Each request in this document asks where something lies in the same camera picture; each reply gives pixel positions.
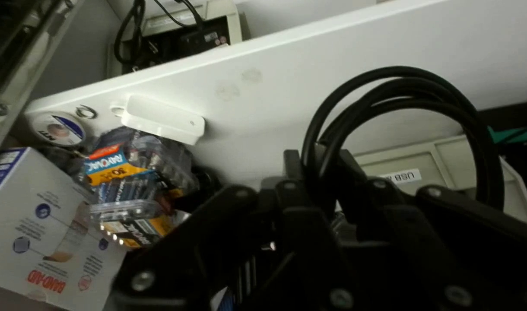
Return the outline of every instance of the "battery package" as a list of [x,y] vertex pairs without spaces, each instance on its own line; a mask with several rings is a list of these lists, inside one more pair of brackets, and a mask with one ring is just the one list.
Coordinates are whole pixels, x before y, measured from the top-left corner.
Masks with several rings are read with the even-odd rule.
[[103,309],[126,251],[89,225],[91,202],[34,149],[0,152],[0,289]]
[[172,200],[198,190],[181,143],[129,128],[100,137],[81,173],[96,195],[91,225],[126,249],[171,233],[179,223]]

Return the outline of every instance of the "wire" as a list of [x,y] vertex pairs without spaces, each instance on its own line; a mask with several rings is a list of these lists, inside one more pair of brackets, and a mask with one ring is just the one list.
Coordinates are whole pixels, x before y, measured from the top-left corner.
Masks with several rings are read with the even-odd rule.
[[153,0],[159,7],[160,7],[160,10],[169,17],[169,19],[172,19],[172,23],[176,23],[179,28],[191,28],[191,24],[183,24],[183,23],[179,23],[178,19],[174,19],[174,16],[159,2],[159,0]]
[[188,7],[188,10],[193,14],[197,28],[202,29],[205,21],[198,16],[191,2],[190,0],[176,0],[176,2],[183,2]]
[[[134,3],[131,5],[129,12],[126,14],[126,17],[124,17],[124,21],[122,21],[122,24],[117,31],[117,36],[114,40],[114,47],[112,47],[114,48],[114,57],[124,66],[136,66],[136,64],[148,59],[146,48],[145,48],[145,43],[143,43],[143,38],[141,38],[143,16],[145,16],[145,0],[134,0]],[[124,59],[120,55],[120,43],[122,43],[124,31],[126,31],[131,19],[134,21],[131,48],[129,48],[131,57]]]
[[[364,74],[359,74],[349,81],[345,81],[343,85],[340,85],[336,90],[333,90],[324,102],[317,107],[317,111],[314,112],[304,143],[302,143],[302,152],[300,152],[300,159],[304,166],[314,166],[314,157],[312,157],[312,147],[317,140],[319,130],[324,124],[328,114],[331,112],[331,109],[343,99],[347,97],[352,90],[368,85],[371,81],[381,80],[381,78],[426,78],[430,81],[440,83],[440,85],[447,85],[451,86],[445,80],[428,73],[428,71],[421,71],[416,67],[406,67],[406,66],[395,66],[395,67],[381,67],[381,69],[374,69],[374,71],[368,71]],[[457,102],[463,102],[464,109],[468,111],[475,111],[473,105],[464,99],[463,93],[459,93],[454,86],[451,86],[451,93],[459,99]]]
[[[326,116],[345,95],[362,85],[385,78],[393,80],[374,86],[357,102],[350,104],[336,119],[330,123],[317,140]],[[302,164],[305,168],[309,183],[316,185],[317,188],[326,183],[328,173],[336,162],[340,147],[350,131],[374,116],[397,109],[428,109],[457,121],[464,128],[473,152],[476,171],[476,200],[495,209],[502,207],[504,183],[499,157],[495,156],[495,147],[487,133],[487,128],[476,118],[475,107],[445,80],[414,67],[374,69],[349,80],[326,97],[312,116],[302,145]],[[314,152],[316,140],[317,145],[324,147],[319,161],[316,161]]]
[[508,137],[504,137],[502,140],[497,142],[497,145],[499,145],[499,147],[508,145],[508,143],[511,143],[511,140],[514,140],[514,138],[518,138],[518,137],[521,137],[521,135],[525,135],[525,133],[527,133],[527,126],[516,130],[514,133],[511,133],[511,135],[508,135]]

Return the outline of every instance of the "blue logo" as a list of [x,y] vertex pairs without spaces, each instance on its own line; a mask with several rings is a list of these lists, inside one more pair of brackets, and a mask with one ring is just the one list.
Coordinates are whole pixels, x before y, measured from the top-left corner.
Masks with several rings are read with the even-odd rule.
[[44,219],[51,214],[51,207],[48,204],[39,204],[34,209],[36,218]]
[[103,157],[103,159],[98,159],[98,161],[89,161],[86,162],[86,173],[95,173],[95,171],[103,171],[107,168],[112,168],[112,166],[119,166],[126,162],[126,157],[122,152],[115,154],[115,156],[110,156],[110,157]]
[[31,240],[25,238],[25,237],[19,237],[19,238],[13,242],[13,252],[17,252],[17,254],[25,252],[29,247],[31,247]]
[[105,251],[108,247],[108,242],[105,238],[101,238],[98,247],[100,247],[100,251]]

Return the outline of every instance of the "coiled black cable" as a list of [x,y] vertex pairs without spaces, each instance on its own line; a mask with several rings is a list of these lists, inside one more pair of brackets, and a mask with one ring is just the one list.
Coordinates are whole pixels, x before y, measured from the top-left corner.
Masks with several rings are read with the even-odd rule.
[[[316,138],[330,111],[352,90],[385,78],[393,80],[368,92],[324,130],[317,140],[319,145],[324,145],[324,154],[321,161],[316,161]],[[383,67],[369,71],[349,80],[331,92],[314,114],[302,147],[302,162],[307,169],[307,176],[312,178],[312,181],[316,180],[314,185],[324,183],[343,140],[352,130],[374,116],[397,109],[426,109],[457,121],[463,126],[473,152],[476,200],[495,209],[502,207],[504,185],[501,164],[485,126],[476,118],[475,107],[445,80],[414,67]]]

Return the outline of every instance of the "white panel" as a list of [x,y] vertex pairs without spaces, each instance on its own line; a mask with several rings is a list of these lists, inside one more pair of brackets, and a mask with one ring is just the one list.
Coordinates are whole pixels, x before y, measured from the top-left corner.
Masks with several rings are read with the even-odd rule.
[[60,47],[41,74],[31,99],[107,78],[107,48],[114,42],[117,28],[119,19],[108,3],[84,0]]
[[236,0],[245,16],[248,36],[290,29],[354,9],[374,5],[374,0]]
[[[228,181],[281,173],[281,150],[300,147],[309,118],[345,80],[406,64],[438,73],[478,109],[527,100],[527,0],[404,0],[212,50],[41,99],[34,111],[95,107],[91,130],[117,126],[110,102],[145,93],[198,112],[207,135],[195,157]],[[355,131],[352,152],[456,133],[442,118],[381,116]]]

